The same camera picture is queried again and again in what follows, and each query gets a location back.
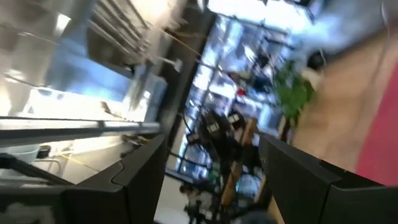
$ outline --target red floor mat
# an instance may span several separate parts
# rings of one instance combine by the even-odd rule
[[[379,105],[357,163],[357,174],[398,185],[398,65]]]

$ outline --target potted plant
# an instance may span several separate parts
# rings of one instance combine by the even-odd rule
[[[286,125],[280,139],[287,142],[291,127],[295,127],[304,106],[312,99],[315,90],[311,83],[294,69],[294,62],[287,62],[273,77],[271,92],[275,96],[271,106],[281,110]]]

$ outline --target metal rail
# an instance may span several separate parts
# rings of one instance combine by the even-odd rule
[[[27,144],[42,144],[54,141],[70,141],[74,139],[95,138],[102,136],[118,136],[122,134],[153,134],[160,131],[159,123],[135,123],[127,121],[90,121],[74,119],[37,119],[37,118],[7,118],[0,117],[3,122],[15,121],[20,123],[43,121],[50,126],[51,123],[62,128],[36,128],[26,129],[0,129],[0,147],[22,146]],[[84,128],[76,123],[90,123]]]

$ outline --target wooden floor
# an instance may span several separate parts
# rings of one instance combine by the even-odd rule
[[[377,68],[386,40],[381,34],[327,66],[316,99],[300,118],[295,147],[355,172],[363,141],[398,59],[395,38]],[[274,201],[269,210],[283,223]]]

